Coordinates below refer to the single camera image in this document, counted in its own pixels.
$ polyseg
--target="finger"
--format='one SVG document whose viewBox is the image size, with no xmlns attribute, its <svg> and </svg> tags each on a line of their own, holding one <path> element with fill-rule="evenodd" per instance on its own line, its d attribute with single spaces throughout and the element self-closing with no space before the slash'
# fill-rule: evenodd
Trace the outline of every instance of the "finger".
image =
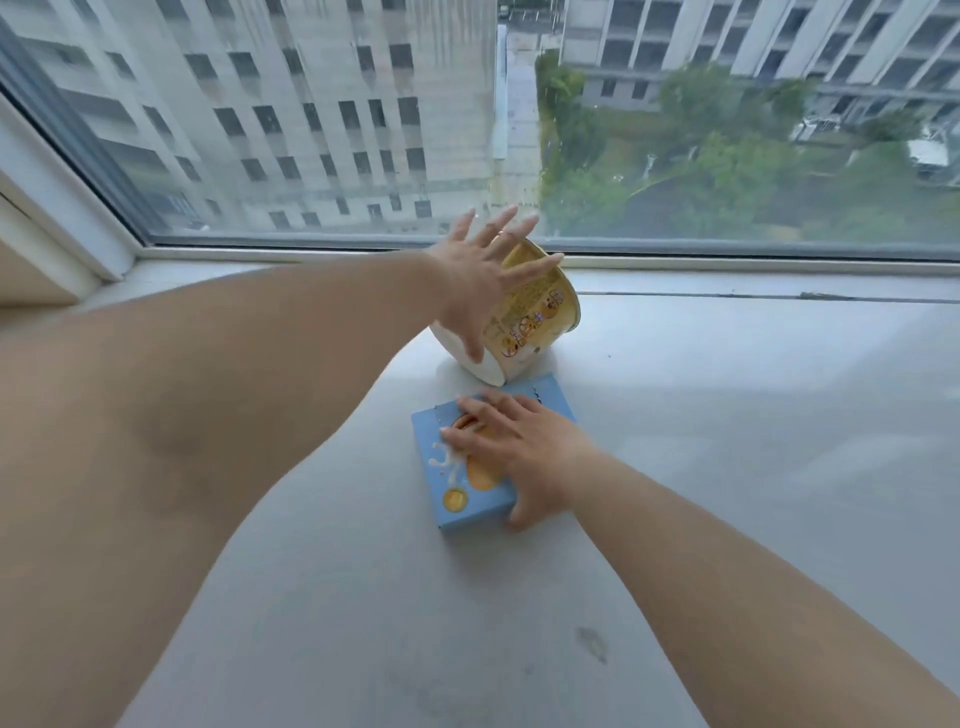
<svg viewBox="0 0 960 728">
<path fill-rule="evenodd" d="M 500 443 L 472 430 L 444 427 L 440 430 L 440 437 L 462 455 L 473 455 L 490 463 L 499 463 L 503 459 Z"/>
<path fill-rule="evenodd" d="M 508 268 L 501 275 L 500 279 L 508 290 L 517 288 L 531 280 L 536 280 L 549 271 L 560 265 L 564 259 L 563 253 L 554 253 L 540 260 L 531 260 L 529 263 L 520 263 L 513 268 Z"/>
<path fill-rule="evenodd" d="M 471 207 L 453 224 L 453 229 L 450 231 L 450 240 L 467 239 L 467 233 L 470 232 L 470 224 L 473 222 L 473 218 L 476 217 L 476 213 L 477 211 Z"/>
<path fill-rule="evenodd" d="M 473 397 L 460 397 L 457 404 L 464 412 L 473 415 L 496 432 L 514 432 L 514 422 L 489 402 L 475 400 Z"/>
<path fill-rule="evenodd" d="M 501 232 L 488 246 L 487 254 L 484 257 L 487 260 L 502 261 L 520 240 L 530 234 L 533 228 L 537 226 L 539 219 L 538 215 L 530 215 L 520 220 L 508 231 Z"/>
<path fill-rule="evenodd" d="M 525 410 L 518 401 L 506 392 L 498 389 L 484 389 L 483 396 L 486 400 L 497 408 L 498 411 L 509 417 L 511 420 L 519 420 L 525 414 Z"/>
<path fill-rule="evenodd" d="M 526 395 L 514 395 L 514 399 L 519 402 L 524 409 L 528 409 L 531 412 L 542 412 L 546 409 L 546 407 L 544 407 L 538 401 L 532 397 L 527 397 Z"/>
<path fill-rule="evenodd" d="M 478 248 L 486 248 L 491 241 L 502 231 L 511 220 L 516 216 L 518 210 L 516 205 L 510 205 L 499 215 L 487 223 L 470 241 Z"/>
</svg>

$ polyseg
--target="facade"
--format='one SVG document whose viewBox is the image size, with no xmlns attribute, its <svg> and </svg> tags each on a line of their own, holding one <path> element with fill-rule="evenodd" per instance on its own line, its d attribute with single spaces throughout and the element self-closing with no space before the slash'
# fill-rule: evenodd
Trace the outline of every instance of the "facade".
<svg viewBox="0 0 960 728">
<path fill-rule="evenodd" d="M 0 0 L 0 17 L 172 228 L 400 233 L 487 200 L 496 6 L 452 6 Z"/>
<path fill-rule="evenodd" d="M 671 71 L 715 61 L 761 85 L 817 79 L 810 111 L 849 123 L 960 118 L 960 0 L 567 0 L 561 59 L 591 105 L 655 110 Z"/>
</svg>

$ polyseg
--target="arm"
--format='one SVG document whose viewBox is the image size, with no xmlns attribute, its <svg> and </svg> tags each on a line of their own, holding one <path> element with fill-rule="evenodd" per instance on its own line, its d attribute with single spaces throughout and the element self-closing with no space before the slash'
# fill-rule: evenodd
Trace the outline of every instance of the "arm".
<svg viewBox="0 0 960 728">
<path fill-rule="evenodd" d="M 217 279 L 0 347 L 0 724 L 112 725 L 259 499 L 440 319 L 477 353 L 509 209 L 428 252 Z M 516 235 L 536 224 L 528 220 Z"/>
<path fill-rule="evenodd" d="M 511 524 L 572 509 L 712 728 L 960 724 L 960 700 L 830 592 L 536 401 L 462 400 L 447 441 L 517 486 Z"/>
</svg>

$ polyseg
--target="blue box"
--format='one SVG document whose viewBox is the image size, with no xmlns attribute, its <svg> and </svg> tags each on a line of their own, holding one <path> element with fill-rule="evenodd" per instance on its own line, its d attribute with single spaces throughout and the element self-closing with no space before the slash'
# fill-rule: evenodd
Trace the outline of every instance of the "blue box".
<svg viewBox="0 0 960 728">
<path fill-rule="evenodd" d="M 544 407 L 576 422 L 553 375 L 506 384 L 500 390 L 538 400 Z M 516 503 L 516 490 L 510 478 L 487 473 L 471 458 L 465 461 L 455 456 L 440 437 L 441 427 L 452 427 L 458 420 L 472 421 L 468 426 L 477 426 L 471 416 L 460 411 L 456 401 L 416 412 L 411 419 L 434 517 L 442 530 L 509 513 Z"/>
</svg>

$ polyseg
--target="white building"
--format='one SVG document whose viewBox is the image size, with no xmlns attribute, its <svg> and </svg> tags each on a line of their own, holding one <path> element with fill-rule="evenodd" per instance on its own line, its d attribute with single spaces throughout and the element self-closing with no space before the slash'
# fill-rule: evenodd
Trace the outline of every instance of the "white building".
<svg viewBox="0 0 960 728">
<path fill-rule="evenodd" d="M 496 6 L 0 0 L 173 227 L 431 231 L 487 201 Z"/>
<path fill-rule="evenodd" d="M 655 109 L 671 71 L 716 61 L 759 84 L 818 79 L 811 111 L 849 122 L 906 106 L 946 125 L 960 0 L 567 0 L 561 58 L 591 105 Z"/>
</svg>

